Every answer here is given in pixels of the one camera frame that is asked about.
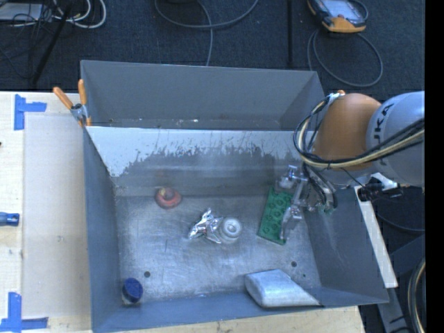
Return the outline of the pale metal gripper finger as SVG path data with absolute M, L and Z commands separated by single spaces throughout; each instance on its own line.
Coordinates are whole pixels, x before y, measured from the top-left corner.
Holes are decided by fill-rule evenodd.
M 292 231 L 296 224 L 302 220 L 302 212 L 297 205 L 291 205 L 288 207 L 282 217 L 282 224 L 280 230 L 280 238 L 286 241 L 289 237 L 290 231 Z
M 306 180 L 301 166 L 289 165 L 287 172 L 277 180 L 277 185 L 280 189 L 290 190 Z

